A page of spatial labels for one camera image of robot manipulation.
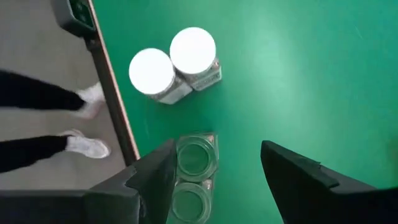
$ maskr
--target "wooden edge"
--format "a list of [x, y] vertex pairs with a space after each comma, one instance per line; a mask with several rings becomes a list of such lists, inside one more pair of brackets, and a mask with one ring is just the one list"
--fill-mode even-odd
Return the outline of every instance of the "wooden edge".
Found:
[[138, 147], [137, 147], [137, 144], [136, 144], [136, 140], [134, 139], [134, 136], [133, 136], [132, 131], [131, 131], [129, 118], [127, 117], [126, 108], [124, 107], [124, 103], [123, 103], [123, 100], [121, 98], [121, 94], [120, 94], [120, 91], [119, 91], [119, 85], [118, 85], [118, 83], [116, 81], [116, 77], [114, 75], [114, 71], [113, 71], [113, 67], [112, 67], [112, 64], [111, 64], [111, 60], [109, 59], [108, 50], [106, 49], [105, 41], [104, 41], [104, 38], [103, 38], [103, 35], [102, 35], [102, 32], [101, 32], [100, 24], [98, 22], [98, 18], [97, 18], [97, 15], [95, 13], [95, 10], [94, 10], [93, 0], [88, 0], [88, 3], [90, 5], [91, 13], [92, 13], [92, 15], [94, 17], [94, 23], [95, 23], [95, 26], [96, 26], [97, 31], [98, 31], [98, 36], [99, 36], [99, 40], [101, 42], [101, 47], [102, 47], [103, 52], [105, 54], [106, 63], [108, 64], [108, 67], [109, 67], [109, 74], [111, 74], [111, 79], [112, 79], [113, 85], [115, 86], [116, 95], [118, 97], [118, 101], [119, 101], [119, 104], [120, 104], [120, 107], [121, 107], [123, 120], [124, 120], [124, 122], [125, 122], [125, 124], [127, 126], [128, 135], [129, 135], [129, 137], [131, 139], [131, 142], [132, 142], [134, 155], [136, 156], [137, 159], [140, 159], [141, 157], [139, 155], [139, 151], [138, 151]]

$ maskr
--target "green table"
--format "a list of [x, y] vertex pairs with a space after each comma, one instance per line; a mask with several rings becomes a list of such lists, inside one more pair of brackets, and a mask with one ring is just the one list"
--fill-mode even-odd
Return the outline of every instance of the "green table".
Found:
[[[208, 223], [281, 223], [260, 162], [270, 139], [375, 187], [398, 184], [398, 1], [92, 0], [141, 156], [169, 138], [218, 133]], [[141, 49], [169, 52], [198, 26], [222, 82], [162, 105], [131, 85]]]

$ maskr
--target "jar lid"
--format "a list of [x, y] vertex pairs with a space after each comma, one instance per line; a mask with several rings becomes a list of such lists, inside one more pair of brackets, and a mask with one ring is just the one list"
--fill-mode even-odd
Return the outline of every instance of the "jar lid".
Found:
[[132, 85], [141, 93], [154, 95], [165, 91], [175, 73], [169, 56], [159, 49], [144, 49], [131, 60], [129, 76]]
[[170, 58], [178, 70], [197, 74], [208, 70], [216, 58], [216, 44], [204, 29], [189, 27], [181, 30], [170, 45]]
[[174, 188], [172, 213], [183, 223], [205, 223], [211, 213], [210, 193], [197, 184], [178, 184]]
[[185, 137], [177, 143], [177, 175], [190, 182], [201, 182], [217, 170], [213, 145], [198, 136]]

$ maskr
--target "white plastic lid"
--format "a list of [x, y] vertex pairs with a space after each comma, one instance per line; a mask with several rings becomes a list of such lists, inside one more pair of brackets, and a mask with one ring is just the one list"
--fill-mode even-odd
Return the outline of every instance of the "white plastic lid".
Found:
[[166, 90], [174, 80], [169, 56], [159, 49], [144, 49], [131, 60], [130, 81], [143, 94], [154, 95]]
[[209, 69], [216, 58], [216, 44], [204, 29], [189, 27], [181, 30], [170, 45], [170, 58], [178, 70], [196, 74]]

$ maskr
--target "shoe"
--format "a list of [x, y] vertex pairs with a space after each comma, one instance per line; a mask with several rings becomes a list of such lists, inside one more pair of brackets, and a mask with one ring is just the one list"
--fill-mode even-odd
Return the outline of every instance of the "shoe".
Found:
[[93, 119], [98, 112], [100, 112], [101, 106], [105, 103], [101, 84], [98, 82], [85, 90], [77, 91], [77, 94], [86, 103], [78, 111], [73, 112], [74, 115], [80, 118]]
[[111, 154], [110, 148], [99, 139], [90, 139], [76, 129], [65, 131], [61, 136], [68, 136], [67, 146], [68, 152], [77, 152], [92, 159], [102, 159]]

